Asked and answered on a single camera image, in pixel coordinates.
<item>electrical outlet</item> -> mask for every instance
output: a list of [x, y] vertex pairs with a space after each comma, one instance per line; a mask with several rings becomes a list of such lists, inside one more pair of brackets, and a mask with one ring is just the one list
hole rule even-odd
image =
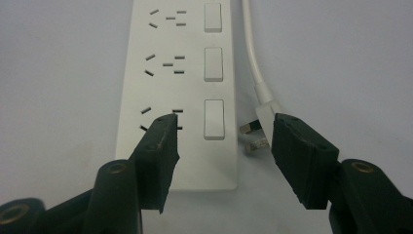
[[237, 186], [230, 0], [134, 0], [116, 158], [154, 119], [178, 115], [172, 190]]

